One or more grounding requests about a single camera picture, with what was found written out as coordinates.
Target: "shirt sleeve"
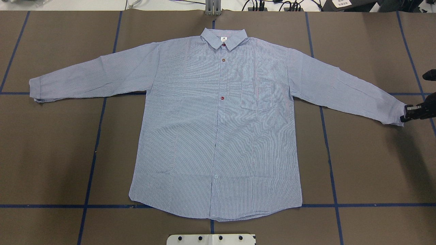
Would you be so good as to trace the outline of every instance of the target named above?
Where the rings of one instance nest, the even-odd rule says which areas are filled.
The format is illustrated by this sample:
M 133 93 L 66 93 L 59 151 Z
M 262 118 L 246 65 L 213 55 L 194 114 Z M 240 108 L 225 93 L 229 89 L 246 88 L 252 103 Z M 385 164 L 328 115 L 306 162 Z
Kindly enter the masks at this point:
M 30 97 L 51 102 L 145 91 L 153 85 L 158 65 L 159 43 L 145 44 L 32 78 Z
M 403 126 L 404 103 L 338 67 L 289 49 L 290 94 L 316 105 Z

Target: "sticker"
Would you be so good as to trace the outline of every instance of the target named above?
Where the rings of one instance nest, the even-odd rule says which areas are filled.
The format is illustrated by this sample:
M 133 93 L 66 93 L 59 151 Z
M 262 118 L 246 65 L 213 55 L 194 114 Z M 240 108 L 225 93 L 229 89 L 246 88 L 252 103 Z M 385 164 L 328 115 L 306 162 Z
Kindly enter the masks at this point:
M 332 0 L 336 8 L 342 8 L 351 5 L 350 0 Z

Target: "shirt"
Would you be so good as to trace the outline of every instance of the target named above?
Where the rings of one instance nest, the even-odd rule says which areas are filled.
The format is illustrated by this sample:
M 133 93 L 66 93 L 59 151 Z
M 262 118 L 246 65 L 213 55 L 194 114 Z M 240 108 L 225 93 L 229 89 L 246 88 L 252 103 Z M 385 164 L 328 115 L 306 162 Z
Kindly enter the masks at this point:
M 146 91 L 130 199 L 217 221 L 302 205 L 293 97 L 400 126 L 405 105 L 245 30 L 204 29 L 29 83 L 37 102 Z

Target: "black device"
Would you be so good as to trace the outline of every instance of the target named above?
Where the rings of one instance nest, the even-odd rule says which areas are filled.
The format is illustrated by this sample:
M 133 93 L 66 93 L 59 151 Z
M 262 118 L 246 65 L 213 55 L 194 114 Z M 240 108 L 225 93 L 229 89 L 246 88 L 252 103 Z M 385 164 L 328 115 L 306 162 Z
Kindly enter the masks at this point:
M 430 70 L 422 75 L 427 81 L 436 81 L 436 69 Z M 400 117 L 400 121 L 405 123 L 414 119 L 427 119 L 436 117 L 436 92 L 427 96 L 423 103 L 405 105 L 405 115 Z

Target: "chest pocket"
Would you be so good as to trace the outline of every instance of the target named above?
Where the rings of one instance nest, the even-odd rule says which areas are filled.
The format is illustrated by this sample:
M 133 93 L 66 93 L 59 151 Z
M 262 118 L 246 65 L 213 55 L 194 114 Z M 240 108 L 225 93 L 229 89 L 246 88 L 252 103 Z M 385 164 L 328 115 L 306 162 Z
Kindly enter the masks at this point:
M 272 107 L 271 82 L 262 79 L 243 81 L 241 87 L 241 107 L 250 110 L 264 110 Z

